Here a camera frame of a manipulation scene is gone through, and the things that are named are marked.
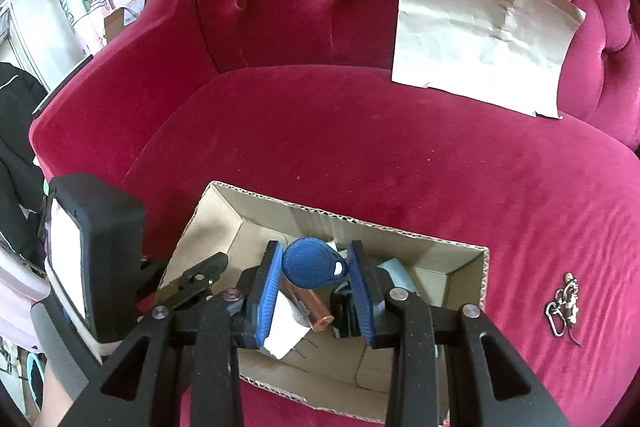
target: corrugated cardboard edge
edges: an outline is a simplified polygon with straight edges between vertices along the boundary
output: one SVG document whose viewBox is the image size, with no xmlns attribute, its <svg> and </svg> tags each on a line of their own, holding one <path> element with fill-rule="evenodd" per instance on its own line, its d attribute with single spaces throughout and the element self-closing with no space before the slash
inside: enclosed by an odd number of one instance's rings
<svg viewBox="0 0 640 427">
<path fill-rule="evenodd" d="M 380 229 L 380 230 L 386 230 L 387 232 L 394 232 L 394 233 L 399 233 L 400 235 L 405 235 L 407 237 L 414 237 L 414 238 L 418 238 L 418 239 L 430 239 L 431 241 L 434 241 L 436 243 L 446 243 L 446 244 L 453 244 L 453 245 L 459 245 L 460 247 L 469 247 L 469 248 L 476 248 L 478 251 L 482 252 L 482 282 L 481 282 L 481 286 L 480 286 L 480 302 L 479 302 L 479 306 L 480 309 L 484 311 L 484 304 L 486 301 L 486 292 L 487 292 L 487 283 L 488 283 L 488 278 L 489 278 L 489 249 L 487 247 L 479 247 L 478 245 L 470 245 L 468 243 L 460 243 L 459 241 L 449 241 L 449 240 L 445 240 L 445 239 L 440 239 L 437 237 L 431 237 L 430 235 L 424 235 L 422 233 L 415 233 L 415 232 L 407 232 L 406 230 L 401 230 L 401 229 L 395 229 L 393 227 L 386 227 L 385 225 L 378 225 L 376 223 L 371 223 L 369 221 L 363 221 L 361 219 L 356 219 L 355 217 L 348 217 L 348 216 L 341 216 L 340 214 L 334 214 L 333 212 L 329 212 L 328 210 L 322 210 L 322 208 L 314 208 L 312 206 L 305 206 L 304 204 L 297 204 L 297 203 L 292 203 L 291 201 L 284 201 L 284 200 L 279 200 L 278 198 L 272 198 L 271 196 L 265 196 L 264 194 L 258 194 L 257 192 L 252 192 L 250 190 L 245 190 L 245 188 L 240 188 L 240 187 L 236 187 L 235 185 L 230 185 L 228 183 L 224 183 L 224 182 L 218 182 L 218 181 L 212 181 L 209 183 L 209 185 L 207 185 L 207 187 L 204 189 L 202 195 L 204 196 L 204 194 L 207 192 L 207 190 L 209 190 L 211 187 L 216 188 L 216 187 L 223 187 L 223 188 L 228 188 L 230 190 L 236 190 L 242 194 L 247 194 L 248 196 L 253 196 L 254 198 L 258 198 L 261 200 L 268 200 L 268 201 L 274 201 L 276 203 L 280 203 L 280 204 L 284 204 L 285 206 L 292 206 L 294 208 L 298 208 L 300 210 L 306 210 L 308 212 L 314 212 L 317 214 L 324 214 L 325 216 L 330 216 L 330 217 L 335 217 L 337 219 L 343 219 L 345 221 L 349 221 L 350 223 L 357 223 L 359 225 L 364 225 L 366 227 L 372 227 L 374 229 Z M 189 228 L 190 224 L 193 222 L 193 219 L 195 218 L 197 212 L 198 212 L 198 208 L 200 206 L 200 202 L 202 201 L 202 196 L 200 197 L 200 200 L 198 201 L 198 204 L 196 205 L 195 210 L 193 211 L 193 215 L 191 216 L 191 219 L 189 220 L 189 222 L 187 223 L 187 225 L 184 227 L 184 230 L 182 231 L 182 235 L 180 236 L 180 240 L 178 240 L 178 243 L 180 243 L 180 241 L 182 240 L 182 238 L 184 237 L 184 234 L 186 233 L 187 229 Z M 164 285 L 164 277 L 162 277 L 162 281 L 160 283 L 160 286 L 162 287 Z M 302 405 L 305 405 L 311 409 L 316 409 L 316 410 L 321 410 L 321 411 L 327 411 L 333 414 L 337 414 L 339 416 L 345 416 L 348 418 L 355 418 L 358 420 L 363 420 L 363 421 L 367 421 L 367 422 L 371 422 L 371 423 L 379 423 L 379 424 L 383 424 L 383 421 L 377 420 L 377 419 L 373 419 L 373 418 L 367 418 L 367 417 L 363 417 L 363 416 L 356 416 L 356 415 L 351 415 L 351 414 L 345 414 L 342 412 L 339 412 L 337 410 L 334 409 L 327 409 L 325 407 L 313 407 L 311 405 L 309 405 L 306 400 L 304 400 L 302 397 L 289 393 L 287 391 L 284 391 L 283 389 L 277 388 L 275 386 L 269 385 L 267 383 L 264 382 L 260 382 L 257 380 L 254 380 L 252 378 L 246 377 L 244 375 L 240 375 L 241 380 L 244 380 L 246 383 L 249 383 L 255 387 L 258 387 L 260 389 L 263 389 L 265 391 L 269 391 L 270 393 L 273 394 L 277 394 L 278 396 L 281 396 L 283 398 L 287 398 L 289 400 L 292 400 L 294 402 L 297 403 L 301 403 Z M 439 427 L 443 427 L 445 425 L 449 424 L 449 411 L 447 411 L 447 416 L 444 419 L 444 422 L 440 424 Z"/>
</svg>

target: blue key fob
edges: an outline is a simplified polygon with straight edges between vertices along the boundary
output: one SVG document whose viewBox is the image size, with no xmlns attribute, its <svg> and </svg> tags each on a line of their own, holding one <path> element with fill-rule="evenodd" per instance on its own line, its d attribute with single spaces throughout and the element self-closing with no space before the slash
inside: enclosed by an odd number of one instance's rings
<svg viewBox="0 0 640 427">
<path fill-rule="evenodd" d="M 302 237 L 284 251 L 282 271 L 298 288 L 314 290 L 343 279 L 348 268 L 346 261 L 324 241 Z"/>
</svg>

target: black jacket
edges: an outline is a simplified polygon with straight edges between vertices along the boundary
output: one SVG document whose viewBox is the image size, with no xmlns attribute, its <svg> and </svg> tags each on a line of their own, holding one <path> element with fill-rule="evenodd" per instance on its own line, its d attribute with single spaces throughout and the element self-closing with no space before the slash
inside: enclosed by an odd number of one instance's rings
<svg viewBox="0 0 640 427">
<path fill-rule="evenodd" d="M 42 251 L 20 205 L 38 211 L 42 203 L 44 177 L 33 164 L 29 127 L 46 94 L 34 76 L 0 62 L 0 241 L 26 259 Z"/>
</svg>

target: brown cylinder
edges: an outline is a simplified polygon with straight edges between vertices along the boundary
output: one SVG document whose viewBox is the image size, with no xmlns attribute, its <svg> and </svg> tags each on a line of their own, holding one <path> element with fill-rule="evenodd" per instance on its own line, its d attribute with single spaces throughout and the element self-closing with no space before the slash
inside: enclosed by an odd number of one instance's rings
<svg viewBox="0 0 640 427">
<path fill-rule="evenodd" d="M 312 330 L 324 331 L 334 321 L 334 316 L 313 290 L 293 286 L 286 277 L 282 277 L 282 289 L 305 314 Z"/>
</svg>

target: carabiner clip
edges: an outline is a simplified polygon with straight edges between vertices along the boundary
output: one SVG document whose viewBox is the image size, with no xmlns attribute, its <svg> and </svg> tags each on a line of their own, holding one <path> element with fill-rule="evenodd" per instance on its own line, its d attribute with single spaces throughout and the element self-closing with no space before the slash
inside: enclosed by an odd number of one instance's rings
<svg viewBox="0 0 640 427">
<path fill-rule="evenodd" d="M 566 321 L 564 320 L 564 316 L 562 316 L 562 312 L 558 309 L 558 305 L 551 301 L 546 305 L 545 315 L 549 321 L 549 326 L 551 326 L 551 332 L 554 334 L 554 337 L 562 337 L 564 335 L 564 330 L 566 330 Z M 562 320 L 562 329 L 558 331 L 556 328 L 556 322 L 554 321 L 554 315 L 560 315 L 560 319 Z"/>
</svg>

